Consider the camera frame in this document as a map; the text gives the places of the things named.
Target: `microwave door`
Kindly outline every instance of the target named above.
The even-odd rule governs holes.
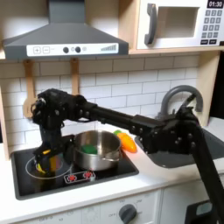
[[[197,4],[167,6],[142,0],[137,49],[199,46],[204,8]]]

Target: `orange carrot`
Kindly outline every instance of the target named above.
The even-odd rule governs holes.
[[[114,134],[117,135],[121,139],[123,150],[129,151],[132,153],[137,152],[136,143],[133,141],[133,139],[129,135],[127,135],[126,133],[122,133],[120,130],[115,131]]]

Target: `digital clock display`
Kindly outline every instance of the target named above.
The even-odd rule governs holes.
[[[223,9],[223,0],[208,0],[208,9]]]

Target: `microwave keypad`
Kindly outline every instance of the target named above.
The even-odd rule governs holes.
[[[201,45],[216,45],[219,36],[222,10],[206,10]]]

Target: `range hood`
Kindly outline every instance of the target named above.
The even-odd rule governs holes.
[[[127,42],[85,24],[85,0],[48,0],[48,9],[48,25],[3,41],[6,59],[128,54]]]

